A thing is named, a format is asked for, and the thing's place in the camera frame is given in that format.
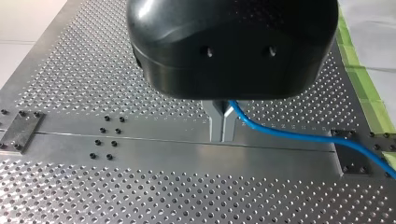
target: hole pattern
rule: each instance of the hole pattern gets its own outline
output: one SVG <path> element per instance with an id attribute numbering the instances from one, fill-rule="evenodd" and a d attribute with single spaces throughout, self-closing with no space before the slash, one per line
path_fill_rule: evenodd
<path id="1" fill-rule="evenodd" d="M 236 7 L 245 8 L 238 5 L 242 2 L 235 1 Z M 126 0 L 84 3 L 34 72 L 17 106 L 46 113 L 207 122 L 200 102 L 163 96 L 145 81 L 130 45 L 125 7 Z M 341 78 L 333 57 L 330 53 L 309 90 L 286 100 L 252 101 L 248 114 L 274 128 L 357 128 L 351 92 L 344 86 L 348 80 Z"/>
<path id="2" fill-rule="evenodd" d="M 125 7 L 125 0 L 86 2 L 17 106 L 48 113 L 206 120 L 199 101 L 166 97 L 143 78 L 130 44 Z"/>
<path id="3" fill-rule="evenodd" d="M 330 52 L 320 75 L 303 93 L 284 100 L 251 101 L 246 112 L 262 125 L 281 129 L 322 130 L 359 128 L 355 104 Z"/>
<path id="4" fill-rule="evenodd" d="M 378 181 L 351 184 L 0 162 L 1 223 L 395 223 Z"/>

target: black plastic cover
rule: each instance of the black plastic cover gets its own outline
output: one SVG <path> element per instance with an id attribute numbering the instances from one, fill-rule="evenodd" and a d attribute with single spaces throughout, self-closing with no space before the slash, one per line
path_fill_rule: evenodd
<path id="1" fill-rule="evenodd" d="M 312 85 L 332 44 L 336 0 L 130 0 L 145 78 L 188 99 L 278 99 Z"/>

